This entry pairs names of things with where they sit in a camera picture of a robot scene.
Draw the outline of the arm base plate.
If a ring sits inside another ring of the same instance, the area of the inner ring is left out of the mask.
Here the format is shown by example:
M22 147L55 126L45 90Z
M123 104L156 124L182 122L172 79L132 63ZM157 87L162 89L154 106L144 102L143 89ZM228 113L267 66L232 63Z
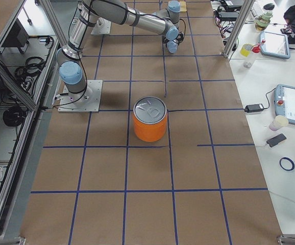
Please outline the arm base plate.
M87 89L83 93L73 94L64 85L63 93L58 111L60 113L98 113L100 108L103 81L88 80Z
M109 35L110 31L111 31L111 22L106 19L99 18L91 32L91 35L93 36Z

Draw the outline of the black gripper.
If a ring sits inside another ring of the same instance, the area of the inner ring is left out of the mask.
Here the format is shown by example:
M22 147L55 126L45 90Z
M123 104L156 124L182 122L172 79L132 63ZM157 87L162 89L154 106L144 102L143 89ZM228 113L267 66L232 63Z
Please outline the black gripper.
M178 36L174 39L174 41L178 44L178 46L184 41L185 35L183 32L180 32ZM162 37L162 43L167 44L167 42L170 41L166 37Z

